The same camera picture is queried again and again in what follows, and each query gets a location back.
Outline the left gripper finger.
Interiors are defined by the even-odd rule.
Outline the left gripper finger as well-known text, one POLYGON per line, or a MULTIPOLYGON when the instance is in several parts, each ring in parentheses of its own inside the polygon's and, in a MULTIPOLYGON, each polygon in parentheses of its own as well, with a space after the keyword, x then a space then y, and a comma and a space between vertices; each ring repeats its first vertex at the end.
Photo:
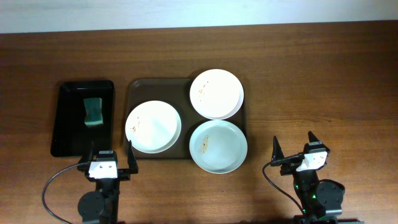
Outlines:
POLYGON ((139 168, 137 165, 137 161, 133 152, 132 141, 129 141, 129 149, 127 151, 127 163, 129 166, 129 173, 130 174, 138 174, 139 168))
POLYGON ((94 149, 94 142, 90 141, 86 145, 86 149, 81 157, 81 163, 90 162, 93 159, 93 149, 94 149))

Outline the white plate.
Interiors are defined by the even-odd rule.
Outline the white plate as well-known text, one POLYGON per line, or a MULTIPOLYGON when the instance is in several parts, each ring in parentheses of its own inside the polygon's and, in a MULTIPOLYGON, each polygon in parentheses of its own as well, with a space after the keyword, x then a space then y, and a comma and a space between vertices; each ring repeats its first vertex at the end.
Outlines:
POLYGON ((125 135, 139 152, 157 154, 168 150, 182 131, 177 110, 164 101, 146 101, 127 116, 125 135))
POLYGON ((244 89, 239 79, 226 70, 211 69, 199 74, 190 87, 195 111, 208 119, 227 119, 243 105, 244 89))

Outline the green scrubbing sponge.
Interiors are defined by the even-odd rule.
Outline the green scrubbing sponge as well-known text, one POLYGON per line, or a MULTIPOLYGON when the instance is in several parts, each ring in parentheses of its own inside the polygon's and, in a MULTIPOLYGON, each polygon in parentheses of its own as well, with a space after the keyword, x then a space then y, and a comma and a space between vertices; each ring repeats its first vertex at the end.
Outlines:
POLYGON ((83 100, 86 116, 85 125, 87 127, 94 127, 103 124, 102 115, 102 99, 101 98, 85 98, 83 100))

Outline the pale blue plate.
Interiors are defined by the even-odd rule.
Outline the pale blue plate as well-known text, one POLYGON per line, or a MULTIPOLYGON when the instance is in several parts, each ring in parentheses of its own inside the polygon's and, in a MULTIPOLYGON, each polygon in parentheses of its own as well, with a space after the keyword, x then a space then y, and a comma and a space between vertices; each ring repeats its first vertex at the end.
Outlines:
POLYGON ((192 133, 189 150, 195 164, 213 174, 236 170, 248 153, 248 142, 236 125, 224 120, 211 120, 192 133))

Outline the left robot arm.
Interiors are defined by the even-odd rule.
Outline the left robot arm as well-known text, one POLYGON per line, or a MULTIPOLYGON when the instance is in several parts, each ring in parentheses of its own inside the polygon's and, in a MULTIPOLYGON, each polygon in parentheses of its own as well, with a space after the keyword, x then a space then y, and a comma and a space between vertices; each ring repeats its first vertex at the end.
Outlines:
POLYGON ((139 168, 129 143, 127 150, 128 168, 118 167, 115 151, 100 151, 96 156, 93 151, 80 159, 79 168, 90 182, 96 184, 94 191, 84 194, 78 202, 78 213, 83 223, 117 223, 120 183, 129 181, 139 168))

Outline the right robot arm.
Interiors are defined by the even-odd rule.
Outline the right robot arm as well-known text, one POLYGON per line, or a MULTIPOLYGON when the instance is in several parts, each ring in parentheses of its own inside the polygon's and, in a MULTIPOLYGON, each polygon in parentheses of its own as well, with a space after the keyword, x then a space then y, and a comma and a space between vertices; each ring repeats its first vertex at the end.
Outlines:
POLYGON ((266 180, 300 209, 302 214, 294 216, 293 223, 361 223, 356 219, 338 219, 343 213, 344 185, 318 178, 317 171, 326 165, 329 153, 330 149, 311 131, 303 151, 288 157, 284 156, 277 138, 273 137, 271 161, 265 167, 280 167, 281 176, 291 175, 298 200, 276 186, 270 178, 266 177, 266 180))

